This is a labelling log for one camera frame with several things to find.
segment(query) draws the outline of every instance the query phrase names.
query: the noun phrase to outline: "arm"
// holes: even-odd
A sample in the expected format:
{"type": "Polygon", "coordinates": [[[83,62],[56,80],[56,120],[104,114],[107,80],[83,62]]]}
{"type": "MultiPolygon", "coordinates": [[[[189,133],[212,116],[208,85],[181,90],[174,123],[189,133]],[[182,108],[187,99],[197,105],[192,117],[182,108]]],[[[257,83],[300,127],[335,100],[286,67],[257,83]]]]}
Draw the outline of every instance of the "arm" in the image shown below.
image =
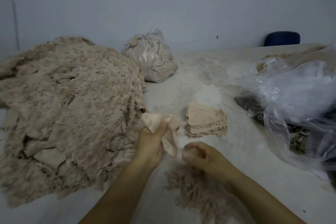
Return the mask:
{"type": "Polygon", "coordinates": [[[140,132],[134,158],[79,224],[128,224],[131,221],[147,181],[160,163],[161,138],[166,129],[167,123],[163,122],[153,134],[148,128],[140,132]]]}
{"type": "Polygon", "coordinates": [[[306,224],[251,178],[235,168],[219,151],[203,143],[185,146],[182,155],[238,197],[258,224],[306,224]]]}

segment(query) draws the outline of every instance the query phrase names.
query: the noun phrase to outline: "forearm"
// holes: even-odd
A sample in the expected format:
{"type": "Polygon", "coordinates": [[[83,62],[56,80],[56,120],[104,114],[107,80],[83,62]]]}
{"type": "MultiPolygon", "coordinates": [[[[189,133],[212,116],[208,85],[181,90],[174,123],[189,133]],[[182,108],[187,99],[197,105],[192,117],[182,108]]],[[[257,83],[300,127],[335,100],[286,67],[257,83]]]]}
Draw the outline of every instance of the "forearm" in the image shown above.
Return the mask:
{"type": "Polygon", "coordinates": [[[134,158],[79,224],[128,224],[152,171],[146,161],[134,158]]]}
{"type": "Polygon", "coordinates": [[[274,196],[244,174],[232,182],[232,190],[258,224],[305,224],[274,196]]]}

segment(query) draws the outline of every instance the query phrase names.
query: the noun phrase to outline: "right hand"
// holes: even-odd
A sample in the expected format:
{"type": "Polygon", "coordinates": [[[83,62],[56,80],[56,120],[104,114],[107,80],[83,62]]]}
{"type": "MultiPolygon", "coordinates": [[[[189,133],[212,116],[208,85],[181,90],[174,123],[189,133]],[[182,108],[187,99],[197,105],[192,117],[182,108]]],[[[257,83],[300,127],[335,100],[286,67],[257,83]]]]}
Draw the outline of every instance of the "right hand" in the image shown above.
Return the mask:
{"type": "Polygon", "coordinates": [[[212,176],[228,192],[232,192],[234,182],[244,176],[218,150],[203,142],[188,143],[184,147],[182,159],[189,165],[212,176]]]}

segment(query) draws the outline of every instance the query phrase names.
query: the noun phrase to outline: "left hand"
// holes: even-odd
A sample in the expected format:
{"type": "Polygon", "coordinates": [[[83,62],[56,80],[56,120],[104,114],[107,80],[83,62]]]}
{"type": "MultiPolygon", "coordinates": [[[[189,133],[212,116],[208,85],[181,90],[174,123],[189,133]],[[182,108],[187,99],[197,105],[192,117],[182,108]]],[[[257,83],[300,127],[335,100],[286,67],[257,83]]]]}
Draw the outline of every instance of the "left hand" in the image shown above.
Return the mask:
{"type": "Polygon", "coordinates": [[[143,128],[139,134],[139,145],[135,157],[138,161],[144,161],[146,165],[155,169],[161,160],[161,139],[166,133],[168,123],[163,121],[157,130],[152,133],[148,128],[143,128]]]}

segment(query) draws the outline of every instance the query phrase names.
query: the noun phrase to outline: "hand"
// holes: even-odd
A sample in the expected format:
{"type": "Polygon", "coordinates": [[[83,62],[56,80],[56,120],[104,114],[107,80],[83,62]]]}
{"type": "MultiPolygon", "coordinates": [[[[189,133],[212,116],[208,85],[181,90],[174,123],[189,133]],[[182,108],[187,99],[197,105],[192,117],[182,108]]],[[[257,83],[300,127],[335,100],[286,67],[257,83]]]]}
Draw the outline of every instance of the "hand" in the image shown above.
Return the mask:
{"type": "Polygon", "coordinates": [[[189,165],[219,181],[228,192],[232,192],[233,183],[244,176],[218,150],[203,142],[188,143],[184,147],[182,158],[189,165]]]}
{"type": "Polygon", "coordinates": [[[161,160],[161,139],[166,133],[167,127],[168,123],[163,121],[154,133],[146,127],[143,128],[139,134],[139,145],[134,158],[144,161],[146,165],[155,169],[161,160]]]}

